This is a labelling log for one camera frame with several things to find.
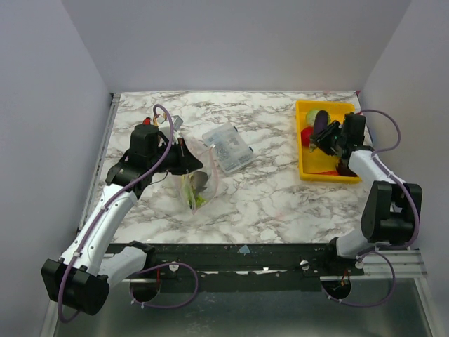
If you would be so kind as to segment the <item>purple eggplant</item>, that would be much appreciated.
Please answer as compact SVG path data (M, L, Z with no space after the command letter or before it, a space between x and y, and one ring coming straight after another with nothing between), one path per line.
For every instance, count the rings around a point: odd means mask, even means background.
M316 113L315 120L314 120L314 134L319 134L320 132L324 131L330 123L330 115L325 110L319 110Z

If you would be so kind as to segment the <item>red tomato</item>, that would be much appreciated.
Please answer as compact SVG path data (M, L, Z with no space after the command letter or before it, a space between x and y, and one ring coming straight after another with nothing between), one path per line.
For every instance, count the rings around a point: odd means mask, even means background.
M308 126L301 130L300 137L301 137L301 143L303 147L309 147L310 146L310 138L314 134L314 128L312 126Z

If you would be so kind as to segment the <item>clear zip top bag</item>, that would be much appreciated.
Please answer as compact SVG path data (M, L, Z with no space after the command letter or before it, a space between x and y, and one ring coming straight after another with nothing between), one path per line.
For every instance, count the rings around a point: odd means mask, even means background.
M174 182L179 200L192 214L195 214L215 197L219 177L212 147L206 147L195 138L189 139L187 147L203 167L183 176L175 176Z

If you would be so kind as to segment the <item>orange carrot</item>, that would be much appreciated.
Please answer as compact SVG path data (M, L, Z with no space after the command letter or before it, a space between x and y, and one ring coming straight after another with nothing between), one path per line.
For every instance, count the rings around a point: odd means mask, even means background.
M323 172L316 172L311 173L313 175L325 175L325 176L339 176L340 174L337 171L323 171Z

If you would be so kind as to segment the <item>pale green celery stalk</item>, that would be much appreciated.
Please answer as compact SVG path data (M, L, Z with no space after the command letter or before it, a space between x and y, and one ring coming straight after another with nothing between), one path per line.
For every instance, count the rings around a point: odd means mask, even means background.
M197 194L193 191L190 183L190 176L191 174L188 175L183 181L182 193L189 208L194 210L203 206L206 203L206 199L202 196L202 192Z

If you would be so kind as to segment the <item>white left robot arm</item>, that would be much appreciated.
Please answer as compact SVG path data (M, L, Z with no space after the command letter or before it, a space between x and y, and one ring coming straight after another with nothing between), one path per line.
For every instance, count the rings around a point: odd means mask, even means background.
M58 304L61 322L69 318L63 308L96 315L109 291L131 275L148 277L158 270L155 248L132 241L115 256L104 255L122 220L136 205L156 173L181 176L203 164L189 151L174 126L138 124L129 148L107 174L106 185L90 218L57 260L48 259L41 275L49 298Z

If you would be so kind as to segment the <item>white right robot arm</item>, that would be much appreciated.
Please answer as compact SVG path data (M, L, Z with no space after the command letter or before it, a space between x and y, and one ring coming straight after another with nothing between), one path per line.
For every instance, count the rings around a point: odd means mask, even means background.
M317 112L309 148L337 158L339 172L353 173L370 186L360 228L334 238L333 251L323 257L324 270L338 275L348 259L362 260L376 249L406 249L417 239L422 188L399 178L365 143L363 112L350 112L342 122L329 118L326 111Z

